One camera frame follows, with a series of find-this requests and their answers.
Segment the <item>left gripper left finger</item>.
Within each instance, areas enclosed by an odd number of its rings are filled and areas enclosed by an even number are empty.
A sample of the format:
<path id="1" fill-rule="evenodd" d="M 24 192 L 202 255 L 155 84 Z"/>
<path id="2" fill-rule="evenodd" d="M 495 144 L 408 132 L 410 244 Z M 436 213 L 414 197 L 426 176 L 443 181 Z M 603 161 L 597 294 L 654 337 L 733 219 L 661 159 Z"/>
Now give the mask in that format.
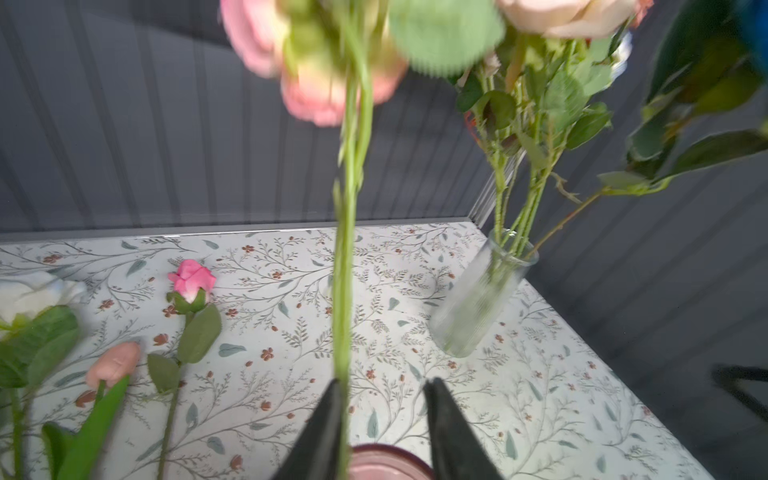
<path id="1" fill-rule="evenodd" d="M 273 480 L 333 480 L 339 470 L 342 388 L 337 379 L 319 403 Z"/>

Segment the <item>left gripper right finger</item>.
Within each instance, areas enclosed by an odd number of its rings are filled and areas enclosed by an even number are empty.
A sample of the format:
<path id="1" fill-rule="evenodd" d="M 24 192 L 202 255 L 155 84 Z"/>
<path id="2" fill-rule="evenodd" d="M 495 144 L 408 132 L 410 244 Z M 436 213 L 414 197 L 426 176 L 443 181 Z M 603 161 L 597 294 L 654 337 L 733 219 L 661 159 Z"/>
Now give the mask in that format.
<path id="1" fill-rule="evenodd" d="M 425 383 L 423 392 L 435 478 L 501 479 L 445 382 L 435 377 Z"/>

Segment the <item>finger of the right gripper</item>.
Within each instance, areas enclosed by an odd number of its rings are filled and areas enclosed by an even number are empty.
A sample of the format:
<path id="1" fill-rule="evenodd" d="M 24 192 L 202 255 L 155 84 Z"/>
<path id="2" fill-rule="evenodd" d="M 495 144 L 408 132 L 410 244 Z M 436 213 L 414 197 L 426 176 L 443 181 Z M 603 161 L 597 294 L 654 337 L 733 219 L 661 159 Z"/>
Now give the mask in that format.
<path id="1" fill-rule="evenodd" d="M 767 419 L 767 405 L 743 388 L 744 382 L 766 383 L 767 370 L 765 368 L 717 364 L 712 369 L 711 378 L 718 388 L 733 397 L 759 419 Z"/>

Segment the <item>dark red glass vase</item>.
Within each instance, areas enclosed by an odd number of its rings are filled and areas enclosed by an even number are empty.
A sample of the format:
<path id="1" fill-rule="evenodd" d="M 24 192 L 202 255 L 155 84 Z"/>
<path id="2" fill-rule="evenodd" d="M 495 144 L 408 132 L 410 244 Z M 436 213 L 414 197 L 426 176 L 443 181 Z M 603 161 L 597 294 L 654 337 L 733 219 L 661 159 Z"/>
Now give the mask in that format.
<path id="1" fill-rule="evenodd" d="M 353 448 L 350 480 L 432 480 L 433 470 L 412 453 L 391 445 L 366 444 Z"/>

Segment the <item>clear frosted glass vase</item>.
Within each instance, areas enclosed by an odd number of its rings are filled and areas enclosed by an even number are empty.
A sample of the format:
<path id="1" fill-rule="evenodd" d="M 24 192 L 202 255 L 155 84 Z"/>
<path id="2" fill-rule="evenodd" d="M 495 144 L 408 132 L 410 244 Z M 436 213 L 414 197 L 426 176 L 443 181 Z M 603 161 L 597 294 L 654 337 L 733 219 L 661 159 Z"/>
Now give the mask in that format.
<path id="1" fill-rule="evenodd" d="M 469 356 L 538 259 L 530 241 L 514 231 L 491 233 L 431 314 L 428 329 L 437 347 L 452 357 Z"/>

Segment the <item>pink tulip bud stem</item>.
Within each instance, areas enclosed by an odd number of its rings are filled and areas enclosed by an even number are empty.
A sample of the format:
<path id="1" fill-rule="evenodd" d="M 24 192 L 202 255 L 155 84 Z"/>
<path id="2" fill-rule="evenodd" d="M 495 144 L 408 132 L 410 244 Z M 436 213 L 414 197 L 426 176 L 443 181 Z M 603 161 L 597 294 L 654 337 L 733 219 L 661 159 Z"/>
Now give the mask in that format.
<path id="1" fill-rule="evenodd" d="M 53 422 L 41 436 L 52 479 L 88 479 L 141 356 L 137 342 L 124 342 L 106 351 L 88 370 L 86 383 L 96 389 L 93 408 L 81 428 L 72 432 Z"/>

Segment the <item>small pink rose spray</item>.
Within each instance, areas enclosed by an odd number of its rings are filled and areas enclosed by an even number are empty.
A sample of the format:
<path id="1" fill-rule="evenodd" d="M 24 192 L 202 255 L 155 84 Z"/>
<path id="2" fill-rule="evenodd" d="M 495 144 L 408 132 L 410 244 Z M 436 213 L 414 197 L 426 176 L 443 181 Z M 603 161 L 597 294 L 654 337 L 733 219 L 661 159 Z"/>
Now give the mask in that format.
<path id="1" fill-rule="evenodd" d="M 456 74 L 499 43 L 504 23 L 490 1 L 224 1 L 228 40 L 253 73 L 275 77 L 288 113 L 338 127 L 337 221 L 332 273 L 334 379 L 342 388 L 339 470 L 348 478 L 353 264 L 358 196 L 377 105 L 409 69 Z"/>

